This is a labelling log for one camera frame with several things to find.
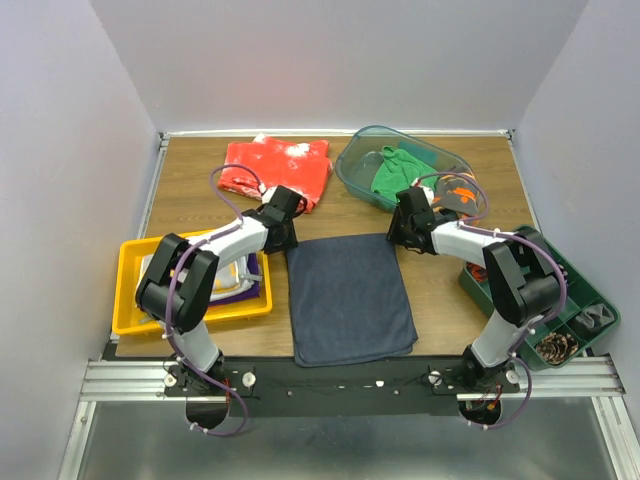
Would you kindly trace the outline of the green towel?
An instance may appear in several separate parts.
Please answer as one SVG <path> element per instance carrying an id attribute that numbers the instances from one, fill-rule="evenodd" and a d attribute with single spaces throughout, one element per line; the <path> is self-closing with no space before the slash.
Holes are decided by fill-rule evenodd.
<path id="1" fill-rule="evenodd" d="M 382 164 L 371 183 L 371 190 L 395 202 L 396 194 L 409 188 L 418 177 L 434 174 L 436 169 L 405 149 L 384 146 Z"/>

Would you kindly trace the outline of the dark blue towel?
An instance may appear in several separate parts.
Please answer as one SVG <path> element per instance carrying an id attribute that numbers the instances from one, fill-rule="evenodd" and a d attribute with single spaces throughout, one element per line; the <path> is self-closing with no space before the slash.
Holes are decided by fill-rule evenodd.
<path id="1" fill-rule="evenodd" d="M 418 340 L 394 245 L 381 233 L 286 253 L 294 361 L 343 366 L 406 355 Z"/>

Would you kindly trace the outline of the teal plastic basket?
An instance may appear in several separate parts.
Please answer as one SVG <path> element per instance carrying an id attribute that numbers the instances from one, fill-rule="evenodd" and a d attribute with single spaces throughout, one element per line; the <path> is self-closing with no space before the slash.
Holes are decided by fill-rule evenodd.
<path id="1" fill-rule="evenodd" d="M 384 146 L 402 148 L 432 165 L 436 171 L 471 170 L 469 164 L 456 154 L 416 137 L 380 125 L 356 131 L 339 154 L 335 169 L 347 191 L 356 198 L 386 212 L 395 208 L 390 201 L 371 190 L 373 178 L 382 164 Z"/>

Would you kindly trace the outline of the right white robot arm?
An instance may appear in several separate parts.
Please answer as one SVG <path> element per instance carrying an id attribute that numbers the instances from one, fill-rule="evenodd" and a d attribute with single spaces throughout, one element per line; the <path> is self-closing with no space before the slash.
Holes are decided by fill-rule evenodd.
<path id="1" fill-rule="evenodd" d="M 435 212 L 419 187 L 396 198 L 389 242 L 420 254 L 457 257 L 486 271 L 493 311 L 451 377 L 471 391 L 483 391 L 517 358 L 526 336 L 562 312 L 568 297 L 564 274 L 535 229 L 472 226 L 452 211 Z"/>

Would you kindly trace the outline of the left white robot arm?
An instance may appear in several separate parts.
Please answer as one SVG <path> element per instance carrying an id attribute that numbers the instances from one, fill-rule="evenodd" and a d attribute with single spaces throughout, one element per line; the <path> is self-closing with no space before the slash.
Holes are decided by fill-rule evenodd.
<path id="1" fill-rule="evenodd" d="M 164 325 L 187 382 L 201 395 L 224 381 L 223 354 L 210 338 L 204 316 L 221 270 L 249 254 L 272 254 L 298 245 L 294 219 L 306 199 L 277 186 L 256 209 L 239 212 L 228 225 L 194 240 L 170 233 L 161 238 L 135 293 L 136 306 Z"/>

